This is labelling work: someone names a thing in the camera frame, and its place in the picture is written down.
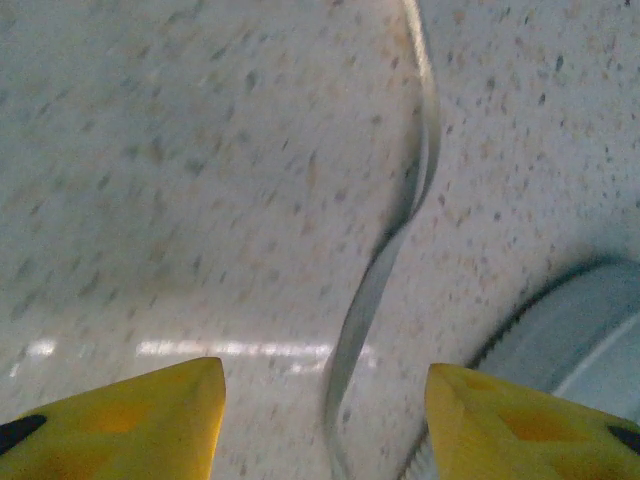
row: gray round object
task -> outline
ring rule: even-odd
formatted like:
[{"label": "gray round object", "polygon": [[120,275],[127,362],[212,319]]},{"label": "gray round object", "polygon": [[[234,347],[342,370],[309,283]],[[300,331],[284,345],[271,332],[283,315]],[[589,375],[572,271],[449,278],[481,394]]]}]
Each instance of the gray round object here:
[{"label": "gray round object", "polygon": [[[640,420],[640,265],[600,265],[512,322],[477,369],[632,421]],[[437,479],[430,442],[402,477]]]}]

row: yellow plastic piece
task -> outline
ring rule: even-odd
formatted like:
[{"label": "yellow plastic piece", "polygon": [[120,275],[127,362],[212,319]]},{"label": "yellow plastic piece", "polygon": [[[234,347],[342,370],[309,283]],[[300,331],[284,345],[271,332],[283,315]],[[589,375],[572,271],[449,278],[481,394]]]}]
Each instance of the yellow plastic piece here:
[{"label": "yellow plastic piece", "polygon": [[440,480],[640,480],[607,430],[627,420],[466,368],[435,364],[427,423]]},{"label": "yellow plastic piece", "polygon": [[222,363],[199,358],[45,405],[0,478],[208,480],[224,401]]}]

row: speckled floor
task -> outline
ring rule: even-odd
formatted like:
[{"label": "speckled floor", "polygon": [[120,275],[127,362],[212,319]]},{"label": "speckled floor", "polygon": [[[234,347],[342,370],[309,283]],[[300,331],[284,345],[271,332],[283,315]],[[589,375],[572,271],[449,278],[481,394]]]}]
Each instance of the speckled floor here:
[{"label": "speckled floor", "polygon": [[[423,7],[441,165],[342,417],[358,478],[397,475],[430,362],[640,257],[637,0]],[[418,145],[401,2],[2,0],[0,42],[0,420],[217,355],[214,478],[328,478],[321,371]]]}]

